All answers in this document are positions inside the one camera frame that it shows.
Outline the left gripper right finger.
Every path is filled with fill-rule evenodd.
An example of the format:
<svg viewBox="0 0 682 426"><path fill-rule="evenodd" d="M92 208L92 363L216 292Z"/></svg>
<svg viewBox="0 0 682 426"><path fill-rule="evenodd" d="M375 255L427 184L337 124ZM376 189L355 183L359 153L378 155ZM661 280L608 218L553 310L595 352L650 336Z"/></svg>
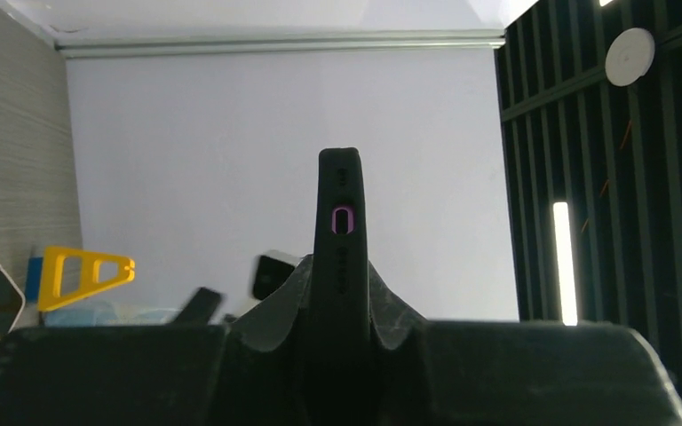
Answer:
<svg viewBox="0 0 682 426"><path fill-rule="evenodd" d="M682 425L653 347L610 323L426 319L369 270L375 425Z"/></svg>

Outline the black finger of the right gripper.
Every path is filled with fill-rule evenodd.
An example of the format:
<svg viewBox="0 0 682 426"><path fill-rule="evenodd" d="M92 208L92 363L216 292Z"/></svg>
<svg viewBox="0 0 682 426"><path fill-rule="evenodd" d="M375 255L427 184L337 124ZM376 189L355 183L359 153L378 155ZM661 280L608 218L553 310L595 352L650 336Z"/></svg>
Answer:
<svg viewBox="0 0 682 426"><path fill-rule="evenodd" d="M209 288L198 288L171 321L176 325L207 325L217 312L223 296Z"/></svg>

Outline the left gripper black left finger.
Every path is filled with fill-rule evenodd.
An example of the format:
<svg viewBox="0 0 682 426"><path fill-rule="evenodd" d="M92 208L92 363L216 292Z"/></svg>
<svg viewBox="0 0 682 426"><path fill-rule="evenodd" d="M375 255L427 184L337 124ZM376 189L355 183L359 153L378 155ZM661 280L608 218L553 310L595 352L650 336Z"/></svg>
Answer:
<svg viewBox="0 0 682 426"><path fill-rule="evenodd" d="M233 322L12 332L0 425L304 425L290 334L311 270Z"/></svg>

